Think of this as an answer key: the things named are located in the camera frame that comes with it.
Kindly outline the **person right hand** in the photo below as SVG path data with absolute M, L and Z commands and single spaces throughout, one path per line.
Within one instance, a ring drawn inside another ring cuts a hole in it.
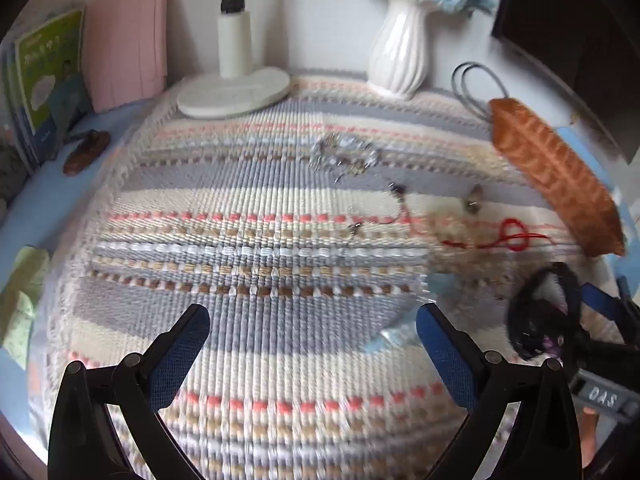
M 592 408 L 582 409 L 580 420 L 580 446 L 582 447 L 582 466 L 586 468 L 597 453 L 597 426 L 599 414 Z

